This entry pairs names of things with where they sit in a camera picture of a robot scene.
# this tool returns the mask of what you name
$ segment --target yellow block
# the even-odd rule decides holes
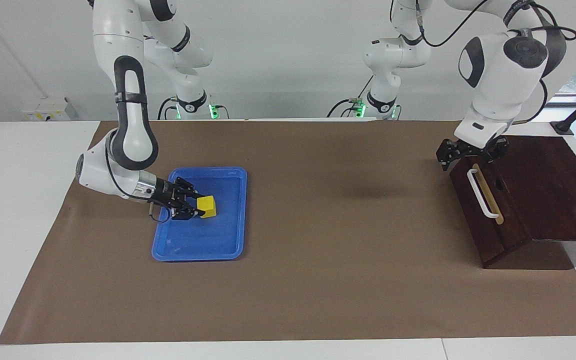
[[[214,196],[205,196],[197,199],[197,209],[206,212],[202,219],[211,218],[217,216],[217,205],[215,205]]]

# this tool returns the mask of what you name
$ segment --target white wall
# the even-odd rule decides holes
[[[576,28],[576,1],[540,3]],[[367,44],[396,36],[389,7],[388,0],[180,0],[178,14],[210,41],[214,61],[200,72],[231,116],[320,117],[370,77],[361,59]],[[466,14],[435,1],[427,36],[443,40]],[[91,23],[86,0],[0,1],[0,121],[22,119],[23,100],[42,93],[67,96],[84,120],[115,119],[114,89],[97,66]],[[498,18],[477,14],[425,67],[400,71],[402,118],[459,119],[472,93],[457,72],[459,54],[473,36],[503,29]],[[551,94],[576,71],[576,41],[568,45],[564,63],[546,78]],[[155,117],[174,92],[153,66],[145,68]],[[532,115],[541,97],[537,89],[522,116]]]

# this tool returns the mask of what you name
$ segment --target electrical outlet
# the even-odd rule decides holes
[[[27,102],[21,110],[26,121],[71,121],[77,112],[64,97],[42,98],[38,102]]]

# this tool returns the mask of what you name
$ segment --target white handle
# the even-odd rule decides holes
[[[486,204],[486,200],[484,200],[484,196],[480,191],[480,187],[477,185],[477,180],[475,179],[475,173],[477,173],[477,169],[471,168],[468,171],[468,180],[470,181],[470,186],[472,187],[472,191],[475,193],[477,201],[479,202],[479,206],[481,207],[482,212],[486,215],[487,218],[490,219],[497,219],[499,218],[499,214],[494,214],[490,212],[488,205]]]

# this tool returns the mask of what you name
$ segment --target black band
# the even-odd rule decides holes
[[[539,9],[535,7],[532,9],[535,13],[537,13],[539,20],[541,20],[542,26],[553,26],[553,24],[546,19],[544,14],[542,14]],[[546,49],[548,50],[548,61],[546,62],[546,69],[544,69],[543,74],[541,75],[542,78],[552,73],[553,70],[562,63],[564,56],[566,55],[567,48],[568,45],[566,44],[566,38],[564,38],[562,30],[546,29]]]
[[[179,41],[178,44],[176,44],[175,47],[172,48],[172,51],[178,53],[179,51],[182,51],[186,47],[186,45],[188,45],[188,43],[190,43],[190,27],[186,25],[185,34],[183,34],[183,38],[181,39],[181,41]]]
[[[477,84],[480,83],[480,80],[482,79],[482,75],[484,73],[484,68],[486,67],[484,50],[482,47],[482,39],[480,39],[478,37],[471,39],[471,41],[469,41],[466,44],[466,47],[464,47],[463,50],[466,52],[466,54],[468,55],[468,58],[470,59],[470,64],[472,66],[472,72],[470,73],[470,76],[468,76],[466,78],[464,73],[462,73],[462,67],[459,66],[459,73],[460,73],[461,77],[464,80],[466,80],[468,85],[475,88],[475,87],[477,87]],[[460,64],[462,63],[461,56],[459,57],[459,63]]]
[[[126,93],[126,73],[128,71],[133,71],[137,75],[137,82],[139,84],[139,93],[133,93],[133,98],[139,98],[140,100],[146,100],[146,82],[144,82],[144,68],[139,60],[132,56],[122,55],[117,57],[114,61],[114,80],[116,84],[117,94],[128,94]],[[112,141],[106,143],[106,149],[109,150],[109,155],[112,159],[117,162],[120,166],[128,170],[144,170],[151,166],[157,159],[159,153],[159,146],[157,144],[157,139],[151,130],[151,125],[148,120],[148,105],[146,101],[137,102],[141,104],[141,120],[143,123],[143,128],[146,131],[150,139],[150,144],[152,146],[152,153],[150,156],[143,161],[134,161],[130,159],[126,152],[124,151],[124,140],[126,139],[126,132],[128,132],[128,103],[127,102],[117,102],[117,113],[119,114],[119,128],[111,136]]]
[[[421,43],[421,41],[424,39],[423,35],[419,35],[418,38],[416,39],[409,39],[406,36],[403,35],[399,35],[402,39],[404,39],[404,42],[410,46],[415,46],[419,43]]]
[[[535,0],[517,0],[517,1],[515,1],[512,4],[512,6],[510,6],[510,9],[508,9],[508,12],[505,13],[505,16],[503,17],[503,23],[506,25],[506,27],[508,26],[510,21],[515,17],[515,14],[517,14],[519,12],[519,10],[530,9],[530,5],[534,2],[535,2]]]
[[[192,102],[186,102],[183,100],[179,100],[179,105],[181,105],[181,107],[185,110],[185,112],[190,113],[190,114],[194,114],[197,112],[197,110],[199,110],[199,108],[206,104],[206,100],[208,99],[208,94],[206,94],[206,91],[203,91],[203,95],[198,98],[195,101]]]
[[[148,98],[144,93],[116,92],[114,93],[114,102],[148,104]]]
[[[152,193],[150,199],[156,205],[167,208],[170,206],[170,199],[173,198],[174,189],[174,186],[170,186],[170,182],[167,182],[162,178],[157,178],[155,191]]]
[[[170,11],[168,0],[150,0],[150,7],[159,21],[168,21],[175,14]]]
[[[391,109],[393,109],[393,106],[395,105],[395,101],[397,101],[397,98],[395,98],[393,101],[390,102],[382,102],[374,98],[373,94],[370,93],[370,91],[368,91],[368,95],[366,95],[366,100],[368,100],[368,103],[372,105],[373,108],[377,109],[377,111],[380,112],[380,114],[386,114],[387,112],[391,111]]]

